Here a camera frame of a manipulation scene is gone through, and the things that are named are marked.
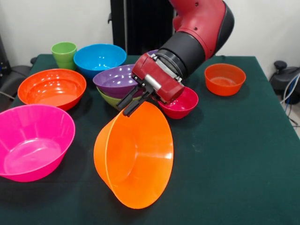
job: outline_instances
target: white wall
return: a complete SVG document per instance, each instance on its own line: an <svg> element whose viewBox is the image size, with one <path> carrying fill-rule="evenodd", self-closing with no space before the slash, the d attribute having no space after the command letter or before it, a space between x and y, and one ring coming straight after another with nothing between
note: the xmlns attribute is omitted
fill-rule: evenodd
<svg viewBox="0 0 300 225"><path fill-rule="evenodd" d="M267 76L275 60L300 64L299 0L225 1L236 24L218 54L254 55ZM29 64L59 41L112 43L109 12L109 0L0 0L0 34L11 64Z"/></svg>
<svg viewBox="0 0 300 225"><path fill-rule="evenodd" d="M225 0L235 15L235 27L218 54L254 55L267 77L273 62L300 66L299 0Z"/></svg>
<svg viewBox="0 0 300 225"><path fill-rule="evenodd" d="M109 0L0 0L0 34L12 66L30 65L60 41L112 43L109 13Z"/></svg>

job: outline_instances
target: table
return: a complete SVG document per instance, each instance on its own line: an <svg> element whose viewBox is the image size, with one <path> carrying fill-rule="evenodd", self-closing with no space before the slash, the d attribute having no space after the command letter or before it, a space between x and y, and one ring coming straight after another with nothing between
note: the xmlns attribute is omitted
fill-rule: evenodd
<svg viewBox="0 0 300 225"><path fill-rule="evenodd" d="M138 56L128 56L126 64ZM210 93L203 77L213 63L242 68L247 80L233 97ZM39 55L31 74L55 68ZM74 142L61 165L32 183L0 179L2 225L286 225L300 223L300 142L255 57L214 57L185 83L199 104L168 119L174 165L168 186L150 207L122 205L98 176L93 147L117 115L89 82L69 114ZM13 106L20 105L16 99Z"/></svg>

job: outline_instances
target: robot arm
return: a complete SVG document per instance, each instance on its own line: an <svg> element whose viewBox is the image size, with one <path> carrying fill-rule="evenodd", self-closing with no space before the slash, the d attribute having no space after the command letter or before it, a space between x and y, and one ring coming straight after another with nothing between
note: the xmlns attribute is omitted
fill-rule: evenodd
<svg viewBox="0 0 300 225"><path fill-rule="evenodd" d="M229 38L234 17L222 0L170 0L177 16L176 33L156 54L142 55L132 77L138 85L117 105L121 110L143 89L143 96L123 111L130 116L147 98L172 102L183 92L181 81L188 78L203 62L211 58Z"/></svg>

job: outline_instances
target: red bowl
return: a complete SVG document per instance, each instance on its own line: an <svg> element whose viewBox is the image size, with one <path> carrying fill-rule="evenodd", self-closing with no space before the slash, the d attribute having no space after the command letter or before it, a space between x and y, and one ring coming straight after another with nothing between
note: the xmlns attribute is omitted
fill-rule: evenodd
<svg viewBox="0 0 300 225"><path fill-rule="evenodd" d="M220 96L235 95L246 80L243 70L224 63L207 67L204 74L207 89Z"/></svg>
<svg viewBox="0 0 300 225"><path fill-rule="evenodd" d="M187 116L197 106L198 102L197 93L188 87L185 87L183 93L169 104L158 101L163 112L172 119L182 119Z"/></svg>

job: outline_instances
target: orange bowl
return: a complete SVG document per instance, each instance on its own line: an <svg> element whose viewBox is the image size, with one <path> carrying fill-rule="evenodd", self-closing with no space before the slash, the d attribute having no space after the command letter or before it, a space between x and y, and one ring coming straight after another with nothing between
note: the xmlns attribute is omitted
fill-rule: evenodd
<svg viewBox="0 0 300 225"><path fill-rule="evenodd" d="M224 63L207 67L204 74L208 90L220 96L236 94L246 80L246 74L243 70Z"/></svg>
<svg viewBox="0 0 300 225"><path fill-rule="evenodd" d="M29 104L44 104L69 110L86 89L84 77L69 69L49 69L33 74L18 89L19 99Z"/></svg>
<svg viewBox="0 0 300 225"><path fill-rule="evenodd" d="M120 112L101 130L94 163L121 203L142 209L153 204L166 188L173 154L166 118L156 106L144 102L130 117Z"/></svg>

